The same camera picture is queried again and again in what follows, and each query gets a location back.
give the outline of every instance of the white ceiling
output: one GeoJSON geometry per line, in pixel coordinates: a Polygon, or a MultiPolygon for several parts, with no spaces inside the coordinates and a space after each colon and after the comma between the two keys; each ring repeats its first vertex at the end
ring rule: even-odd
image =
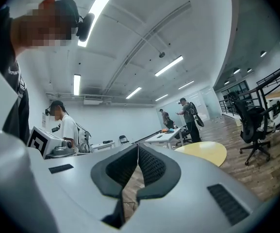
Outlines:
{"type": "MultiPolygon", "coordinates": [[[[19,16],[41,1],[10,0],[11,15],[19,16]]],[[[81,15],[89,11],[93,1],[75,0],[81,15]]],[[[155,99],[192,80],[211,82],[217,34],[211,14],[209,0],[110,0],[86,48],[77,46],[75,38],[66,47],[24,54],[48,94],[71,95],[73,75],[80,74],[80,94],[112,96],[125,102],[124,98],[140,86],[142,90],[129,101],[154,104],[155,99]],[[156,49],[120,23],[164,51],[165,57],[159,58],[156,49]],[[183,61],[161,76],[154,76],[180,55],[183,61]]]]}
{"type": "Polygon", "coordinates": [[[280,41],[280,22],[265,0],[239,0],[237,32],[228,62],[214,89],[224,86],[225,80],[236,82],[234,68],[247,75],[247,69],[255,69],[262,50],[269,52],[280,41]]]}

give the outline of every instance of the white desk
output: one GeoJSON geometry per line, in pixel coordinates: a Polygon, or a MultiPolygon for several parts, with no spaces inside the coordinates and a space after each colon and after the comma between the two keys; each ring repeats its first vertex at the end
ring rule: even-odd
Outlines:
{"type": "Polygon", "coordinates": [[[180,140],[181,140],[181,145],[183,146],[183,138],[182,138],[182,133],[181,133],[181,128],[177,128],[174,130],[174,133],[171,134],[166,134],[166,133],[159,133],[157,135],[154,135],[150,139],[147,139],[145,142],[148,142],[150,144],[152,143],[162,143],[166,142],[168,149],[171,149],[171,144],[170,141],[177,135],[180,135],[180,140]]]}
{"type": "Polygon", "coordinates": [[[92,149],[94,152],[100,152],[104,150],[110,150],[112,148],[115,148],[115,142],[110,142],[110,143],[99,143],[99,144],[93,144],[91,145],[92,149]]]}

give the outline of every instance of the person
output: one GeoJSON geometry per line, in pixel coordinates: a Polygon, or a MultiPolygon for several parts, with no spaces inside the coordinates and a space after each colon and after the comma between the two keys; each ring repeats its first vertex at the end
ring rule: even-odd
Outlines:
{"type": "Polygon", "coordinates": [[[164,111],[163,109],[160,109],[159,112],[161,112],[161,115],[163,116],[164,125],[165,125],[168,129],[174,129],[174,123],[173,123],[173,121],[170,119],[168,112],[164,111]]]}
{"type": "Polygon", "coordinates": [[[72,148],[77,152],[78,145],[78,128],[76,122],[67,113],[62,101],[53,101],[50,105],[50,115],[54,116],[55,121],[62,121],[61,132],[62,138],[72,142],[72,148]]]}
{"type": "Polygon", "coordinates": [[[25,144],[30,135],[29,95],[16,59],[26,49],[69,39],[73,29],[69,21],[68,13],[55,7],[55,0],[44,0],[31,14],[18,18],[10,18],[6,5],[0,9],[0,73],[19,96],[2,129],[25,144]]]}
{"type": "Polygon", "coordinates": [[[182,110],[176,114],[184,115],[184,120],[187,126],[187,129],[192,137],[193,142],[201,142],[199,131],[195,123],[194,116],[190,112],[191,105],[189,102],[186,101],[185,98],[180,99],[180,104],[182,105],[182,110]]]}

